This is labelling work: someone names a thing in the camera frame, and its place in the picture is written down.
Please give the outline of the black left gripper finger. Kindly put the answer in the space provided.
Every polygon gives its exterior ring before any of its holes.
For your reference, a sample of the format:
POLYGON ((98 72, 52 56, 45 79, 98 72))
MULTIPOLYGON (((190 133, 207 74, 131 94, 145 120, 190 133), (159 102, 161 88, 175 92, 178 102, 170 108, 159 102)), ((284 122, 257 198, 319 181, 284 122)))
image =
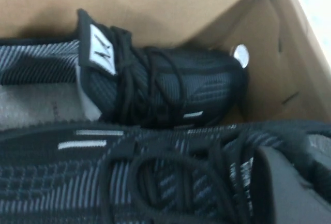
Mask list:
POLYGON ((253 223, 330 223, 330 203, 271 147, 254 153, 250 195, 253 223))

